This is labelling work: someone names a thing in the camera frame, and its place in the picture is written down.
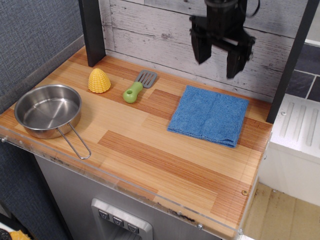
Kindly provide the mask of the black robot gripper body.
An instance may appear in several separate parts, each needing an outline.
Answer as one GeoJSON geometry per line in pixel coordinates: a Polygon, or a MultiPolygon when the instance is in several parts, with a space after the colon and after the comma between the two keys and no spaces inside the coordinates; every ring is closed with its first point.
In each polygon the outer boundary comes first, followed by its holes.
{"type": "Polygon", "coordinates": [[[191,31],[208,33],[212,45],[224,50],[235,46],[252,46],[256,39],[244,29],[247,14],[246,0],[206,0],[206,16],[192,15],[191,31]]]}

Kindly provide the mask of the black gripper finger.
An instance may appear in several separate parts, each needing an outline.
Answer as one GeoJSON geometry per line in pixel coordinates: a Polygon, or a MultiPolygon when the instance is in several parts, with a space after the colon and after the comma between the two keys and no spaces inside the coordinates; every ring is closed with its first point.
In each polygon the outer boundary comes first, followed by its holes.
{"type": "Polygon", "coordinates": [[[190,35],[194,57],[200,65],[212,56],[210,35],[206,32],[197,31],[191,31],[190,35]]]}
{"type": "Polygon", "coordinates": [[[228,51],[226,77],[233,79],[252,57],[252,46],[235,46],[228,51]]]}

